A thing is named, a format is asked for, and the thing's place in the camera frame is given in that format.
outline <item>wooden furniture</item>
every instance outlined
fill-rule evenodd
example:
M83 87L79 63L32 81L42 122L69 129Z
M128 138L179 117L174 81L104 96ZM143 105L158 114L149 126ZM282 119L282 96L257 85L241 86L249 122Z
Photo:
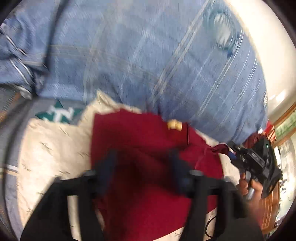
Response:
M276 216L279 210L279 183L275 186L272 193L260 200L260 207L264 209L263 223L261 229L263 234L271 232L274 228Z
M275 129L280 125L284 124L285 121L296 111L296 102L274 123ZM290 128L288 132L282 137L278 138L276 142L272 145L273 148L276 146L282 145L286 140L288 140L296 132L296 127ZM260 206L264 210L263 223L261 226L262 232L267 234L274 229L274 224L276 216L279 210L279 195L280 195L280 186L277 183L273 192L265 199L260 201Z

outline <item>white wall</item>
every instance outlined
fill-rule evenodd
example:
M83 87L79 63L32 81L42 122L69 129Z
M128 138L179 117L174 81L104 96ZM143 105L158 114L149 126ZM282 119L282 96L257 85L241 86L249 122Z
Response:
M296 151L296 133L294 133L290 138L291 138L291 140L293 142L294 149Z
M266 80L269 119L296 101L296 49L274 12L262 0L225 0L249 35Z

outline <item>red fabric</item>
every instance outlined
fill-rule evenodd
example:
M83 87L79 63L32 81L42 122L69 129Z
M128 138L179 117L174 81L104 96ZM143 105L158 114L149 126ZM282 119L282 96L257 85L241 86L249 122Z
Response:
M268 120L267 127L263 131L262 134L253 133L249 136L249 138L243 143L245 148L252 148L259 140L261 140L263 137L266 137L271 144L274 144L276 142L276 134L274 125L271 124L271 122Z
M183 123L182 131L167 128L154 114L125 110L96 114L91 143L91 163L111 148L118 150L118 165L106 196L96 201L105 221L108 239L150 241L184 226L191 200L174 193L169 149L180 148L180 158L206 176L222 178L218 152ZM216 207L209 196L208 211Z

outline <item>cable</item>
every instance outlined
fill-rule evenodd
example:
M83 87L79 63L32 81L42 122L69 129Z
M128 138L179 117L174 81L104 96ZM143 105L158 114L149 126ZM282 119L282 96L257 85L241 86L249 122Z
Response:
M213 236L208 235L208 233L207 233L207 228L208 228L210 222L211 222L215 217L211 218L211 219L207 222L207 225L205 226L205 235L207 235L209 238L212 238Z

